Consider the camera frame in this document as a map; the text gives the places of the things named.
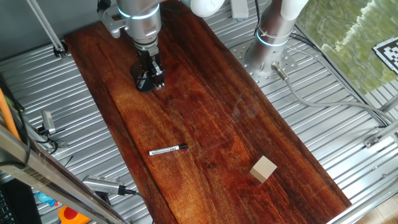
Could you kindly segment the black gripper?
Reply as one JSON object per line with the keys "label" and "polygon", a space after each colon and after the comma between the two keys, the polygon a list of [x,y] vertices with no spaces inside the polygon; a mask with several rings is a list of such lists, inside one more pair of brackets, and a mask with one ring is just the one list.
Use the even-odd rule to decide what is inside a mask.
{"label": "black gripper", "polygon": [[[137,56],[142,68],[153,67],[153,80],[155,89],[162,89],[164,87],[164,71],[160,67],[160,54],[158,46],[138,49]],[[138,90],[152,90],[152,82],[150,80],[148,71],[143,71],[142,69],[138,70],[136,88]]]}

